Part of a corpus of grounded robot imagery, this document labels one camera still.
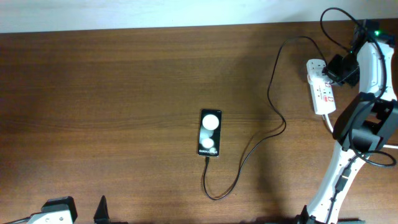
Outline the black Galaxy flip smartphone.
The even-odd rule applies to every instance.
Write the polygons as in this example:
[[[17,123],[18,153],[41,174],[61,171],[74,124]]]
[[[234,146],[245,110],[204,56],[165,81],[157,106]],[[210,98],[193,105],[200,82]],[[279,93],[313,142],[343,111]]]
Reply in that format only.
[[[198,133],[197,154],[204,157],[218,157],[221,141],[221,110],[202,109]]]

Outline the white power strip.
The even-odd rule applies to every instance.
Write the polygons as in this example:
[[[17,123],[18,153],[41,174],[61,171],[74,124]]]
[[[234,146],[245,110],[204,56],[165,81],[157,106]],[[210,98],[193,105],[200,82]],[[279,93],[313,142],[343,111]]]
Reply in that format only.
[[[326,63],[320,59],[311,59],[306,68],[315,114],[325,115],[334,112],[336,106],[331,80],[323,73]]]

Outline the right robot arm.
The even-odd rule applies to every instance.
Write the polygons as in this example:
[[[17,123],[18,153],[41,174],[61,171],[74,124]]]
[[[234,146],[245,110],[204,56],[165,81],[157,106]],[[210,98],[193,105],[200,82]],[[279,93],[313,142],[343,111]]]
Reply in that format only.
[[[316,114],[333,112],[332,85],[359,85],[359,93],[341,113],[332,129],[333,155],[321,186],[304,206],[296,223],[337,223],[343,200],[363,165],[377,165],[370,156],[382,148],[397,129],[397,97],[392,87],[391,58],[395,37],[379,30],[372,20],[358,22],[346,56],[329,63],[307,62],[307,79]]]

